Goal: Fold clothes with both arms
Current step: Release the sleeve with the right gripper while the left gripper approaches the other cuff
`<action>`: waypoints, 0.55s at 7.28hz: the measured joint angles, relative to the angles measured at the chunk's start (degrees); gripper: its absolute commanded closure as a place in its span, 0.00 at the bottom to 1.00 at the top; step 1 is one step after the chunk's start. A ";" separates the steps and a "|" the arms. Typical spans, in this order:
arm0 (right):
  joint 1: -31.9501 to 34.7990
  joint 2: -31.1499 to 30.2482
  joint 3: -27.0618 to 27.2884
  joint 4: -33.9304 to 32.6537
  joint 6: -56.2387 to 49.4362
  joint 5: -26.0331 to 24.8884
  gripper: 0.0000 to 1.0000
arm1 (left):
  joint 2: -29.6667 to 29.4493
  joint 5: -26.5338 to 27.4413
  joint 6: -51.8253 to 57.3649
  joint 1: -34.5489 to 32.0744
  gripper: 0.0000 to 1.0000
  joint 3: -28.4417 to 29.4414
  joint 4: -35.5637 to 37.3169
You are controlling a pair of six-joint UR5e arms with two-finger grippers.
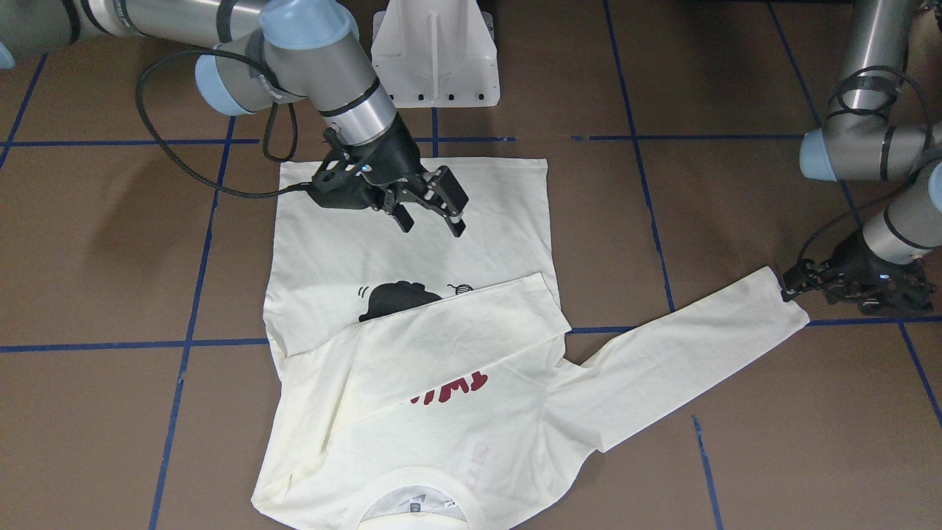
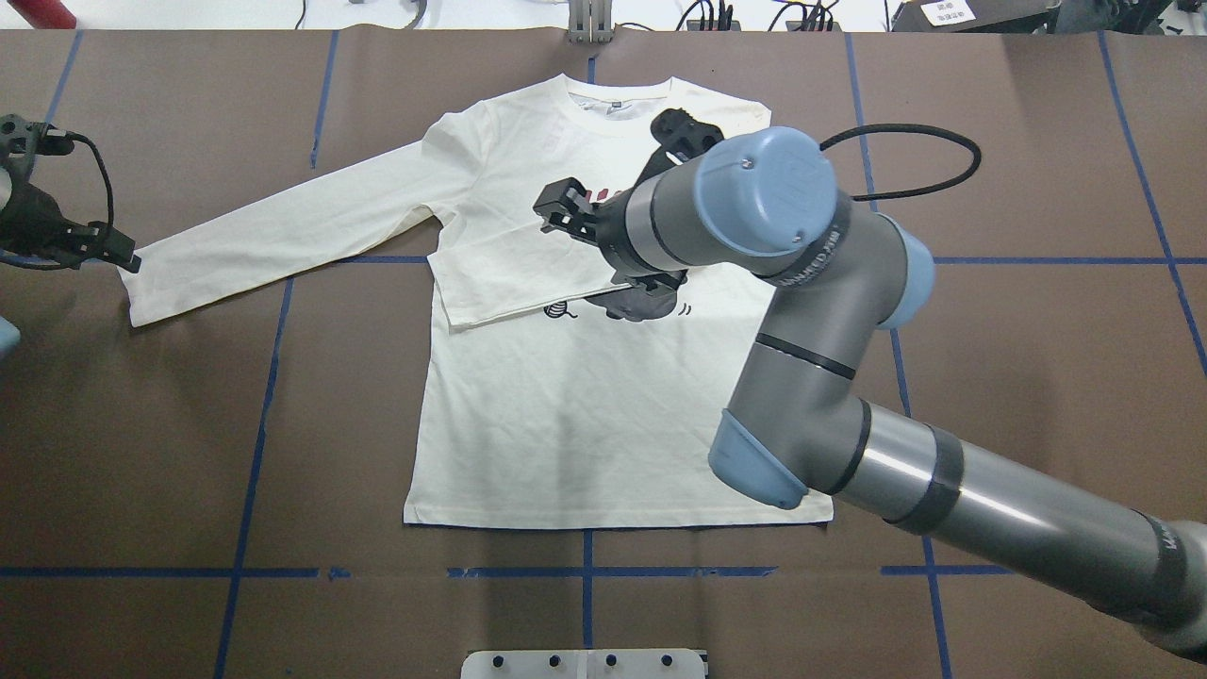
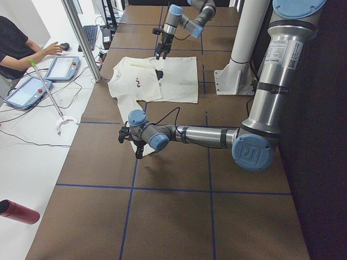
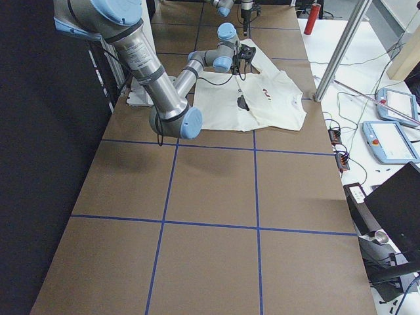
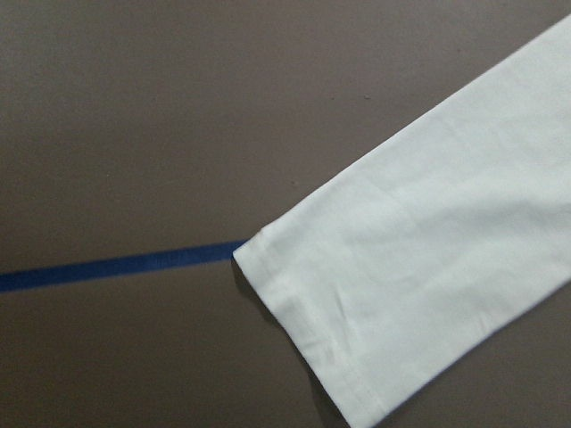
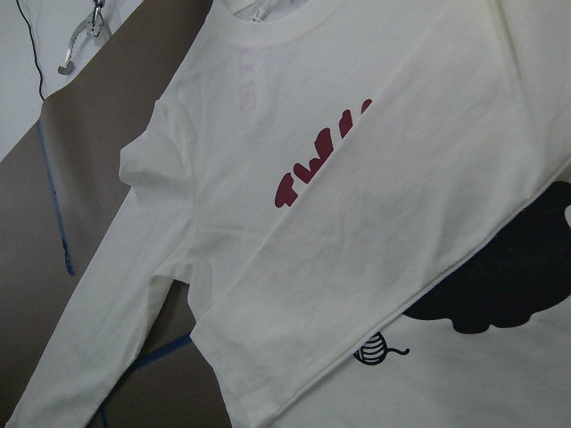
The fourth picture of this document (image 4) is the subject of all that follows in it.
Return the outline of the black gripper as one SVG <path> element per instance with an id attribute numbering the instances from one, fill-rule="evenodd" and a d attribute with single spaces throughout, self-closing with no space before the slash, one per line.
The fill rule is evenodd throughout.
<path id="1" fill-rule="evenodd" d="M 251 18 L 253 0 L 241 0 L 241 17 Z M 249 35 L 249 19 L 243 19 L 243 35 Z"/>
<path id="2" fill-rule="evenodd" d="M 252 61 L 256 54 L 256 48 L 242 45 L 237 53 L 238 60 Z"/>

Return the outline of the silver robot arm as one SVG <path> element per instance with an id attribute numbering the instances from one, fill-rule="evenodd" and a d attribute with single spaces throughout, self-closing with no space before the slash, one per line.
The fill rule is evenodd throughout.
<path id="1" fill-rule="evenodd" d="M 142 31 L 141 1 L 54 1 L 56 29 L 90 41 L 113 45 L 132 75 L 153 101 L 150 126 L 162 137 L 193 139 L 203 124 L 200 110 L 186 95 L 206 67 L 234 71 L 240 60 L 250 62 L 255 49 L 240 43 L 235 27 L 225 22 L 217 30 L 216 49 L 191 52 L 180 75 L 172 80 Z"/>
<path id="2" fill-rule="evenodd" d="M 234 6 L 233 0 L 205 0 L 205 2 L 215 7 L 218 13 L 223 17 L 227 17 L 230 14 L 232 7 Z M 244 36 L 248 36 L 249 33 L 249 25 L 251 23 L 253 7 L 254 1 L 252 0 L 240 1 L 240 14 L 242 19 L 240 24 L 243 26 Z"/>

